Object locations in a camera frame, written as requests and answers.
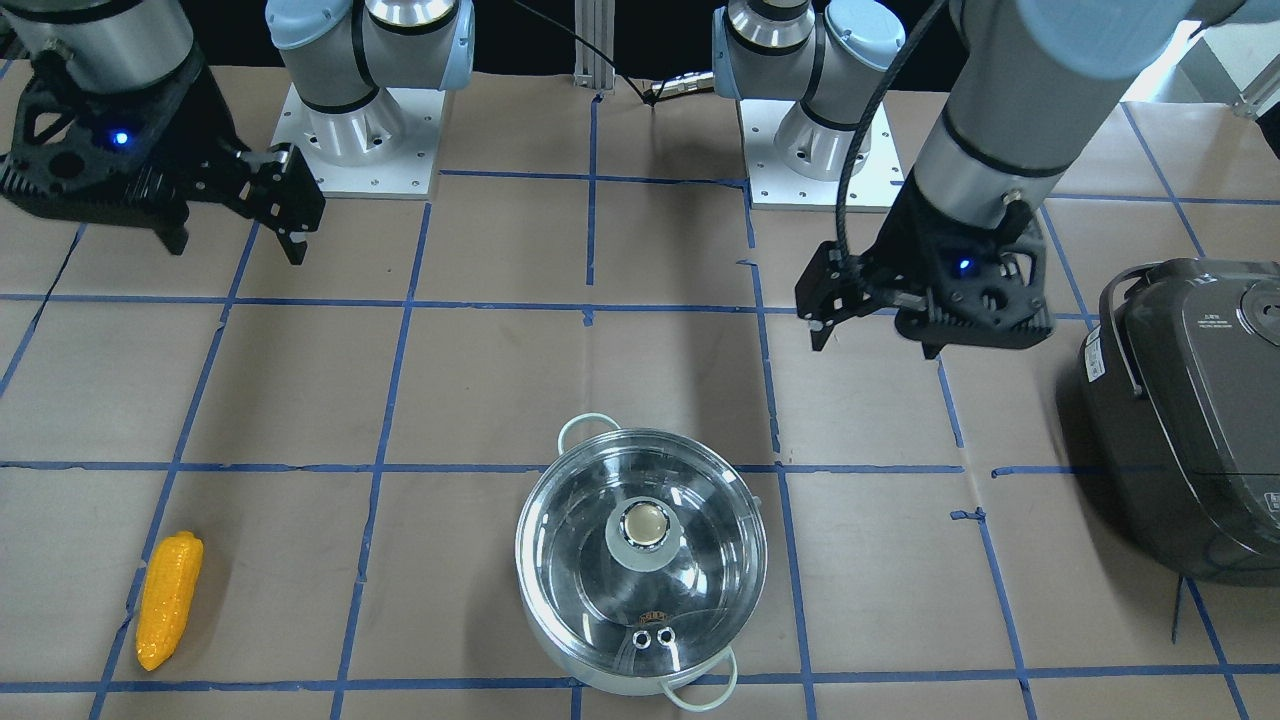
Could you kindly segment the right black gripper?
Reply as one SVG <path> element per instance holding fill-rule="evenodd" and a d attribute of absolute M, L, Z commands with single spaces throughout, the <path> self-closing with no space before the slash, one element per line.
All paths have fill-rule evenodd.
<path fill-rule="evenodd" d="M 120 94 L 79 87 L 65 50 L 32 67 L 3 155 L 5 200 L 44 219 L 152 231 L 172 256 L 189 242 L 189 205 L 218 204 L 274 232 L 289 264 L 305 261 L 320 183 L 294 145 L 247 150 L 204 53 Z"/>

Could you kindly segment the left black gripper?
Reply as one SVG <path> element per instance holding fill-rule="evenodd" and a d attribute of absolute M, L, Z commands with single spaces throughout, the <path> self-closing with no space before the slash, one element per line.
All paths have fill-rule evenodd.
<path fill-rule="evenodd" d="M 858 256 L 859 277 L 833 240 L 822 241 L 795 284 L 812 350 L 858 316 L 863 288 L 876 306 L 896 307 L 896 329 L 920 343 L 925 360 L 948 345 L 1024 350 L 1046 341 L 1056 320 L 1044 299 L 1043 232 L 1020 196 L 1000 200 L 997 215 L 993 228 L 956 222 L 910 179 Z"/>

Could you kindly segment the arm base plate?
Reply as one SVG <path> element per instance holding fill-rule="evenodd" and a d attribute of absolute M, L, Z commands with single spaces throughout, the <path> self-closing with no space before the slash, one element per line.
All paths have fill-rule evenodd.
<path fill-rule="evenodd" d="M 797 102 L 739 102 L 742 150 L 754 208 L 831 211 L 851 131 L 815 124 Z M 878 108 L 844 195 L 849 211 L 887 211 L 905 181 L 887 111 Z"/>
<path fill-rule="evenodd" d="M 383 88 L 364 108 L 324 114 L 289 87 L 273 141 L 297 146 L 328 199 L 426 201 L 451 94 Z"/>

